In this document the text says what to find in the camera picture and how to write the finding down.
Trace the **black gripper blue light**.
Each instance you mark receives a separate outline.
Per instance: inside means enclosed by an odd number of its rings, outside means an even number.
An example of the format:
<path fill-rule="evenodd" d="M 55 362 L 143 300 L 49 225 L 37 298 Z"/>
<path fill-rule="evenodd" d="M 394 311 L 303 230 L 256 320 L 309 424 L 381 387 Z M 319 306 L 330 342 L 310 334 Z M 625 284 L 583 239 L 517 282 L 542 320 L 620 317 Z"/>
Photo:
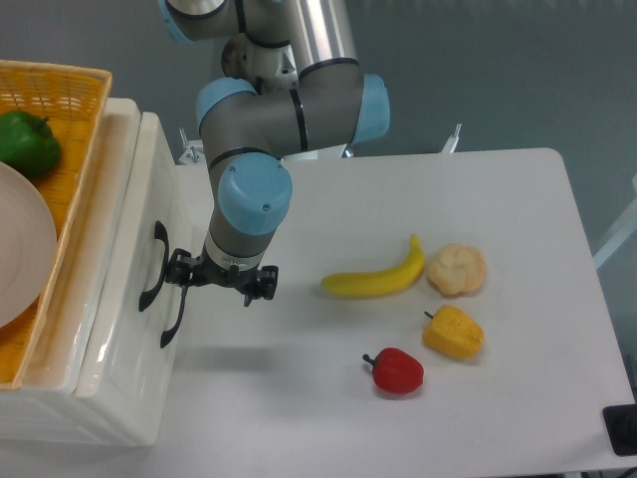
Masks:
<path fill-rule="evenodd" d="M 166 266 L 167 284 L 190 288 L 208 285 L 243 292 L 244 306 L 255 300 L 273 300 L 279 280 L 279 267 L 258 268 L 262 254 L 233 256 L 215 243 L 205 243 L 201 254 L 193 257 L 185 249 L 175 248 Z"/>

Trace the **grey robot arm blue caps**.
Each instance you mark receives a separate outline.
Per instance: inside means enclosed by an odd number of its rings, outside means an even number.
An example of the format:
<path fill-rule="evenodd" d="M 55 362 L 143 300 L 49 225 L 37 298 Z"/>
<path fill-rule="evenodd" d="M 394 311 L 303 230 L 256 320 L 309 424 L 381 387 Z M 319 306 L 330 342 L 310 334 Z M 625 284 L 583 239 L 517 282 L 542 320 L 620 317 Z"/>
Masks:
<path fill-rule="evenodd" d="M 158 8 L 180 43 L 244 40 L 247 67 L 197 97 L 213 212 L 201 253 L 166 249 L 158 281 L 271 299 L 278 270 L 262 259 L 293 192 L 283 158 L 383 136 L 387 90 L 359 66 L 341 1 L 162 1 Z"/>

